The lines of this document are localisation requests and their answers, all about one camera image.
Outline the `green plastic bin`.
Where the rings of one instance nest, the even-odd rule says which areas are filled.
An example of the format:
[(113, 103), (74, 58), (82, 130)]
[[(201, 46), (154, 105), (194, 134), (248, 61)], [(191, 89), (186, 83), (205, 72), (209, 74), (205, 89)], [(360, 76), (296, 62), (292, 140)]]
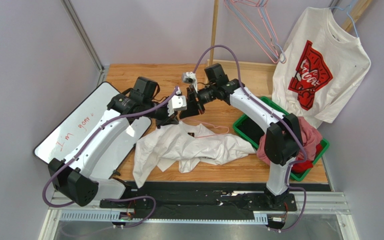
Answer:
[[(237, 121), (234, 122), (233, 130), (241, 138), (251, 143), (253, 148), (256, 150), (259, 148), (261, 137), (265, 134), (264, 131), (246, 114), (242, 115)], [(308, 175), (311, 169), (316, 166), (329, 147), (329, 141), (323, 138), (320, 143), (315, 146), (315, 157), (313, 160), (293, 165), (290, 179), (301, 182)]]

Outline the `whiteboard with red writing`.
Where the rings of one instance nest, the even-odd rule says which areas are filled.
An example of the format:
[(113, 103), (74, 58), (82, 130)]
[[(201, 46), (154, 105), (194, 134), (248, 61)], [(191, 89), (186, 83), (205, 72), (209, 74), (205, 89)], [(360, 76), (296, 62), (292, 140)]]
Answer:
[[(54, 158), (62, 160), (77, 148), (94, 127), (103, 123), (101, 118), (108, 103), (118, 94), (119, 91), (110, 83), (100, 84), (34, 149), (34, 155), (46, 164)], [(133, 122), (124, 119), (117, 123), (121, 125), (121, 132), (97, 162), (91, 173), (93, 178), (109, 179), (150, 128), (152, 121), (140, 117)]]

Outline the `red garment in bin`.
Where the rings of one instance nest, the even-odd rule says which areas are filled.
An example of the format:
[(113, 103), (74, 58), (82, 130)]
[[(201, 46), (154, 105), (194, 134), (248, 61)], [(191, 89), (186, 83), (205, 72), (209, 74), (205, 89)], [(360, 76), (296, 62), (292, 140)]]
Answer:
[(307, 160), (306, 162), (302, 162), (302, 163), (297, 163), (297, 164), (294, 164), (292, 166), (292, 172), (294, 174), (302, 174), (304, 172), (306, 172), (307, 170), (313, 168), (313, 162), (314, 160), (316, 160), (318, 154), (322, 151), (323, 147), (321, 144), (318, 144), (316, 147), (315, 147), (315, 157), (313, 160)]

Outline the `pink crumpled shirt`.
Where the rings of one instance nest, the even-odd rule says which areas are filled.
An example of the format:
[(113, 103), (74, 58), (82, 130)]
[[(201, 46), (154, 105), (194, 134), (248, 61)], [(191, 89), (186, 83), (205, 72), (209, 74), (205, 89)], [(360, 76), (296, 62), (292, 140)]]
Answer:
[[(314, 161), (317, 153), (317, 145), (323, 140), (320, 132), (311, 126), (303, 116), (298, 117), (301, 137), (303, 140), (303, 147), (307, 154), (308, 161)], [(259, 140), (259, 147), (256, 151), (257, 157), (266, 164), (270, 164), (270, 159), (267, 157), (264, 151), (266, 137), (262, 136)]]

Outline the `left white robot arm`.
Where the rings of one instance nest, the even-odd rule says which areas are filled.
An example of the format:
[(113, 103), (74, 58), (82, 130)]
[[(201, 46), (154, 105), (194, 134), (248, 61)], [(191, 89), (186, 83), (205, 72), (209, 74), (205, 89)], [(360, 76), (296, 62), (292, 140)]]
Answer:
[(138, 77), (134, 87), (111, 98), (100, 120), (84, 139), (64, 158), (48, 162), (49, 180), (42, 199), (52, 208), (71, 205), (84, 207), (94, 200), (121, 199), (126, 184), (107, 177), (94, 177), (93, 171), (114, 140), (131, 126), (130, 119), (169, 120), (186, 105), (179, 86), (162, 102), (154, 100), (160, 92), (156, 81)]

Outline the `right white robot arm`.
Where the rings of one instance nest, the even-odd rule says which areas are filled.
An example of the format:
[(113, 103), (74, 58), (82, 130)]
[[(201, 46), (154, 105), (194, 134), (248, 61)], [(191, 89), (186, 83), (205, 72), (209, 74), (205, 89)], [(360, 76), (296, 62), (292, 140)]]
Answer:
[(264, 131), (264, 152), (270, 160), (269, 179), (266, 188), (270, 195), (278, 197), (288, 192), (288, 178), (291, 163), (297, 159), (303, 145), (298, 117), (284, 114), (271, 108), (258, 99), (238, 79), (229, 80), (223, 67), (217, 63), (204, 69), (208, 83), (198, 88), (194, 72), (185, 72), (182, 82), (187, 88), (187, 109), (181, 111), (180, 118), (185, 119), (201, 115), (204, 105), (221, 100), (240, 110)]

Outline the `black garment in bin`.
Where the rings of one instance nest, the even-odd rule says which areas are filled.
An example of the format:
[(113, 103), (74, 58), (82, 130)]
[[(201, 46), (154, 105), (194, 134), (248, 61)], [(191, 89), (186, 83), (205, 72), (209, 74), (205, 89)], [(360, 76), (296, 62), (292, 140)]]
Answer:
[(251, 140), (251, 144), (256, 149), (259, 148), (260, 140), (265, 136), (265, 132), (257, 123), (248, 117), (240, 123), (237, 128), (243, 133), (244, 136)]

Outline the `white flower print t-shirt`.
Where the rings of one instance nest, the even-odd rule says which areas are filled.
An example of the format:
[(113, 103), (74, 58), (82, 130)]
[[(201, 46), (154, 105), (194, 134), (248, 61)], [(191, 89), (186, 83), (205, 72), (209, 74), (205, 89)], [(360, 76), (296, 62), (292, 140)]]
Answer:
[(179, 172), (185, 174), (199, 163), (223, 165), (255, 153), (251, 143), (237, 135), (215, 134), (202, 124), (181, 121), (157, 128), (137, 141), (132, 174), (141, 188), (155, 167), (164, 172), (178, 162)]

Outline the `aluminium corner frame post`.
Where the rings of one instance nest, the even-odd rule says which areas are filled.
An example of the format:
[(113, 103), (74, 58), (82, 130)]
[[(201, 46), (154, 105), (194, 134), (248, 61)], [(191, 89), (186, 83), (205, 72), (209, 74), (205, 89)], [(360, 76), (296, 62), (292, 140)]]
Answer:
[(67, 12), (69, 18), (71, 19), (71, 22), (74, 28), (79, 34), (79, 37), (81, 38), (83, 45), (85, 46), (89, 56), (91, 57), (91, 60), (94, 66), (98, 71), (97, 85), (100, 85), (101, 83), (106, 81), (109, 66), (104, 65), (101, 58), (99, 57), (98, 52), (96, 51), (96, 48), (94, 47), (72, 1), (61, 0), (60, 2), (65, 8), (65, 11)]

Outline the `white t-shirt red print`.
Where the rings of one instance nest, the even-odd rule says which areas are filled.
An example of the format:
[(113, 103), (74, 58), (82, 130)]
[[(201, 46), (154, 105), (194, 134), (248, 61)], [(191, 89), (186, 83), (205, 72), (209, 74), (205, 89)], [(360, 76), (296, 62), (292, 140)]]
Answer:
[(313, 127), (331, 124), (371, 67), (358, 37), (343, 30), (329, 8), (307, 7), (284, 46), (271, 99)]

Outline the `blue hanger holding shirt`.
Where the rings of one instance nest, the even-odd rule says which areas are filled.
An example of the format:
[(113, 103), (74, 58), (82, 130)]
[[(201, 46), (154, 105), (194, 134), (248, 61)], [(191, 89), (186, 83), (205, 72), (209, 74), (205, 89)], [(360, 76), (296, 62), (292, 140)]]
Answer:
[(344, 12), (346, 15), (346, 19), (341, 24), (341, 28), (350, 34), (354, 33), (354, 36), (356, 38), (359, 38), (360, 36), (357, 30), (356, 21), (352, 17), (352, 7), (353, 5), (350, 3), (345, 7), (331, 6), (329, 7), (329, 9), (331, 10), (332, 13), (334, 13), (335, 11)]

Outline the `wooden hanger rack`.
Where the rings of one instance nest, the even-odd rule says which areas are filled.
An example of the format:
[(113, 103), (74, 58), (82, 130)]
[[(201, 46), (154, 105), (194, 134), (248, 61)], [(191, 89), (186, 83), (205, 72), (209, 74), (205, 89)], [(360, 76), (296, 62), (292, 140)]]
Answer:
[[(340, 6), (340, 0), (332, 0), (329, 7)], [(355, 22), (360, 19), (364, 12), (371, 5), (371, 0), (352, 0), (348, 4), (352, 4), (352, 17)], [(343, 13), (343, 16), (346, 19), (346, 14), (343, 11), (336, 10), (335, 13)], [(339, 25), (341, 27), (342, 23), (345, 21), (340, 20)], [(226, 74), (228, 74), (229, 79), (237, 79), (238, 71), (240, 71), (241, 76), (245, 78), (246, 86), (249, 87), (254, 94), (257, 96), (264, 96), (270, 98), (272, 95), (272, 77), (276, 69), (276, 64), (273, 63), (259, 63), (259, 62), (249, 62), (249, 61), (240, 61), (239, 65), (236, 64), (234, 60), (220, 60), (214, 58), (215, 50), (212, 49), (209, 52), (209, 57), (204, 58), (203, 64), (208, 67), (214, 63), (219, 63), (222, 65)]]

